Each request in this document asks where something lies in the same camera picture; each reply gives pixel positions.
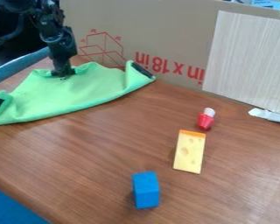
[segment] box diagram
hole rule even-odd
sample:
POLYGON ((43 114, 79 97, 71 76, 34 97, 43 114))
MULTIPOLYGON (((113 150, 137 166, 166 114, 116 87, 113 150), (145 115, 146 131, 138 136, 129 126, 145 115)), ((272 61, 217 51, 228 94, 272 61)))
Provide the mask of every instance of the box diagram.
POLYGON ((80 46, 80 56, 110 68, 124 70, 126 59, 123 57, 123 46, 107 32, 89 34, 85 45, 80 46))

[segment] red cap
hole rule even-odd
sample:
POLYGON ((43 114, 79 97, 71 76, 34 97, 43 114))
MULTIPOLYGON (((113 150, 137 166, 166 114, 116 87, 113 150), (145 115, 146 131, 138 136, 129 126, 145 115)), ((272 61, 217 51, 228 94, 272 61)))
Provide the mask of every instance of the red cap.
POLYGON ((199 128, 202 130, 208 130, 214 125, 213 116, 215 115, 215 111, 211 108, 206 108, 203 114, 199 115, 199 128))

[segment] white paper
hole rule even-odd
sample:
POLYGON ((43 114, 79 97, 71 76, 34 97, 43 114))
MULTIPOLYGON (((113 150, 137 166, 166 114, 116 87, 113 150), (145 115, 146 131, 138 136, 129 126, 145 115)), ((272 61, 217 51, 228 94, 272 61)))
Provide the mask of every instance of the white paper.
POLYGON ((257 116, 272 122, 280 123, 280 114, 272 113, 266 109, 253 108, 248 113, 251 116, 257 116))

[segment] light wood panel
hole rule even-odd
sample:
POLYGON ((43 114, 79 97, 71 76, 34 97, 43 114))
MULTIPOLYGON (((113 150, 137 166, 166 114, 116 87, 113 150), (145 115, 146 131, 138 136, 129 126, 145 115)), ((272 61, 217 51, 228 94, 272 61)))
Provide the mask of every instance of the light wood panel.
POLYGON ((203 89, 280 113, 280 20, 220 11, 203 89))
MULTIPOLYGON (((11 91, 29 70, 0 89, 11 91)), ((0 189, 53 223, 280 224, 280 124, 251 108, 156 81, 95 108, 2 126, 0 189), (217 114, 203 172, 173 170, 179 131, 200 132, 205 107, 217 114), (160 207, 137 211, 130 178, 150 170, 160 207)))

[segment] blue object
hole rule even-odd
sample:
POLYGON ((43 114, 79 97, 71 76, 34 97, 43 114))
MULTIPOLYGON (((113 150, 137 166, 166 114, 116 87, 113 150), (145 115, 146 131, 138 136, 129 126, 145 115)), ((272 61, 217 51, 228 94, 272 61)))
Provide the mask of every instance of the blue object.
POLYGON ((29 53, 0 66, 0 82, 44 59, 49 55, 49 52, 49 48, 45 47, 37 52, 29 53))
POLYGON ((0 192, 0 224, 47 224, 34 212, 0 192))
POLYGON ((280 2, 270 0, 252 0, 252 5, 280 10, 280 2))
POLYGON ((160 194, 157 174, 154 171, 139 172, 133 174, 132 180, 136 209, 157 207, 160 194))

